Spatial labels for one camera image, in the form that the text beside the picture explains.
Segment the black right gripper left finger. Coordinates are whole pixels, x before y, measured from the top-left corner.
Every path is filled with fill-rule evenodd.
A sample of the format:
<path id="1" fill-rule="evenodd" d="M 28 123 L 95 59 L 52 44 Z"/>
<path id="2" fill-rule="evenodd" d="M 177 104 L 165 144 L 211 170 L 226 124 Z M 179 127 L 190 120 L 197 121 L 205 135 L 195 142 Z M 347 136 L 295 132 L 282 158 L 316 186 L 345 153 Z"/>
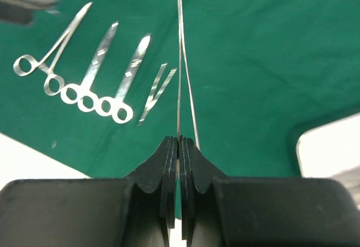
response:
<path id="1" fill-rule="evenodd" d="M 177 139 L 123 178 L 89 178 L 1 137 L 2 246 L 168 246 Z"/>

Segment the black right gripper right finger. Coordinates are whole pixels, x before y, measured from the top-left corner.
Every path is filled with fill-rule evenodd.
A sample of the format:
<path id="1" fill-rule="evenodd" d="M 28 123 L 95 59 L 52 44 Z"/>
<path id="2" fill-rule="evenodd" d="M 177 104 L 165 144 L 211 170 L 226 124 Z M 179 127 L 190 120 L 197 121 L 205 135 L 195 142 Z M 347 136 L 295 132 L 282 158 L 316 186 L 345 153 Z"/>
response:
<path id="1" fill-rule="evenodd" d="M 178 162 L 188 246 L 359 245 L 359 210 L 336 180 L 228 176 L 186 137 Z"/>

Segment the steel forceps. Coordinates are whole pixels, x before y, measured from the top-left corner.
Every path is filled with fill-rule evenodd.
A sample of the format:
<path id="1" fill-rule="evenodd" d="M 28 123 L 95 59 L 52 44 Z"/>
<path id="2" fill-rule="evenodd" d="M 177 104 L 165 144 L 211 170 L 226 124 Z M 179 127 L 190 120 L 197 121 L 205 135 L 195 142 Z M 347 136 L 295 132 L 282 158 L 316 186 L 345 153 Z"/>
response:
<path id="1" fill-rule="evenodd" d="M 125 124 L 133 118 L 133 109 L 125 103 L 125 98 L 143 61 L 150 39 L 151 34 L 146 34 L 140 40 L 115 96 L 104 96 L 98 100 L 98 106 L 95 109 L 98 115 L 103 117 L 111 116 L 114 122 L 118 124 Z"/>
<path id="2" fill-rule="evenodd" d="M 15 74 L 20 77 L 24 77 L 31 74 L 35 69 L 39 69 L 46 74 L 46 79 L 43 85 L 45 94 L 48 96 L 55 96 L 60 93 L 62 88 L 65 86 L 65 81 L 63 77 L 54 72 L 55 66 L 92 4 L 92 1 L 86 3 L 77 12 L 67 28 L 62 32 L 57 41 L 41 60 L 38 61 L 29 54 L 25 54 L 17 58 L 13 64 Z"/>

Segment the steel tweezers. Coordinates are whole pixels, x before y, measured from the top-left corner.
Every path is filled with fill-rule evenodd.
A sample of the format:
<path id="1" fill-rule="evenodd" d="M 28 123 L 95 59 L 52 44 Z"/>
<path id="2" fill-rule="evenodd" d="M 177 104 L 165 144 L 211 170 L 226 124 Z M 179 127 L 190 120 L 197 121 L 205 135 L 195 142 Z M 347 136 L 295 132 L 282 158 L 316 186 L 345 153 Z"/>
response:
<path id="1" fill-rule="evenodd" d="M 192 116 L 193 132 L 195 135 L 195 145 L 200 149 L 199 131 L 197 128 L 196 112 L 194 98 L 192 94 L 191 79 L 188 70 L 188 61 L 186 53 L 184 21 L 183 21 L 183 1 L 177 0 L 177 15 L 178 15 L 178 97 L 177 97 L 177 138 L 179 140 L 181 135 L 181 97 L 182 97 L 182 68 L 186 72 L 186 79 L 190 98 L 190 109 Z"/>
<path id="2" fill-rule="evenodd" d="M 147 115 L 149 114 L 151 109 L 156 105 L 156 103 L 159 100 L 160 96 L 163 94 L 166 87 L 168 86 L 168 84 L 172 80 L 173 76 L 177 72 L 177 68 L 171 69 L 169 74 L 165 78 L 165 81 L 163 81 L 162 85 L 158 89 L 160 79 L 163 76 L 163 73 L 164 73 L 167 65 L 168 65 L 168 63 L 161 64 L 161 66 L 160 66 L 160 68 L 158 70 L 158 73 L 155 76 L 155 79 L 154 79 L 154 81 L 152 83 L 152 86 L 151 86 L 151 89 L 150 89 L 150 93 L 149 93 L 149 95 L 147 97 L 147 100 L 146 100 L 146 103 L 145 103 L 143 113 L 142 113 L 142 115 L 141 115 L 141 117 L 140 117 L 140 119 L 138 121 L 138 126 L 140 126 L 145 121 Z"/>

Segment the steel surgical scissors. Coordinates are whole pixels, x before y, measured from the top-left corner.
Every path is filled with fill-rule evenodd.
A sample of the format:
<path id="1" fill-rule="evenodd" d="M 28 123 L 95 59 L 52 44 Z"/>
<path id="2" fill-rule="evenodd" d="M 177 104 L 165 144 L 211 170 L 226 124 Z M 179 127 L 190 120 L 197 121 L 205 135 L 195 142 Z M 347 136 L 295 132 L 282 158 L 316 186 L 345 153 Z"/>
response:
<path id="1" fill-rule="evenodd" d="M 111 46 L 111 42 L 116 34 L 118 25 L 118 21 L 113 22 L 107 30 L 106 34 L 104 35 L 102 41 L 99 43 L 99 46 L 95 51 L 94 57 L 85 73 L 81 84 L 78 85 L 75 83 L 70 83 L 65 85 L 61 89 L 60 97 L 65 104 L 77 104 L 79 110 L 85 113 L 89 113 L 95 110 L 99 98 L 90 89 Z M 86 105 L 84 104 L 83 100 L 86 97 L 92 100 L 91 107 L 86 107 Z"/>

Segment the steel instrument tray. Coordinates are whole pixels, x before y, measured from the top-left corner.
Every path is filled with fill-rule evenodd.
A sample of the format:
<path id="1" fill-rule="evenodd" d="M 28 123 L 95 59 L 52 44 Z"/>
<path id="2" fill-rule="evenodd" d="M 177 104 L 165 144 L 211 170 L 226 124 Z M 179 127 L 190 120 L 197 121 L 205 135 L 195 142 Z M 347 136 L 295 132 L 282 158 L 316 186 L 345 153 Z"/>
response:
<path id="1" fill-rule="evenodd" d="M 359 193 L 359 114 L 304 132 L 296 144 L 301 175 L 333 178 Z"/>

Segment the green surgical cloth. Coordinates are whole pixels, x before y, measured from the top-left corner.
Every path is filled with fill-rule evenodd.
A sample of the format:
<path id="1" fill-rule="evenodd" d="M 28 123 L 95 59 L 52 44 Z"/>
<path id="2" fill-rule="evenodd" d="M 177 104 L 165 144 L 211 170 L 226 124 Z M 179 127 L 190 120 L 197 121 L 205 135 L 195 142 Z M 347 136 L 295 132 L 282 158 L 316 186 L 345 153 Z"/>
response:
<path id="1" fill-rule="evenodd" d="M 80 83 L 118 22 L 93 82 L 114 96 L 140 40 L 151 40 L 117 124 L 43 90 L 45 73 L 14 73 L 41 59 L 76 13 L 91 7 L 55 72 Z M 305 131 L 359 111 L 359 0 L 183 0 L 188 68 L 176 72 L 143 123 L 161 64 L 178 67 L 177 0 L 60 0 L 29 26 L 1 24 L 1 132 L 90 177 L 124 177 L 166 136 L 199 132 L 202 154 L 230 176 L 297 177 Z"/>

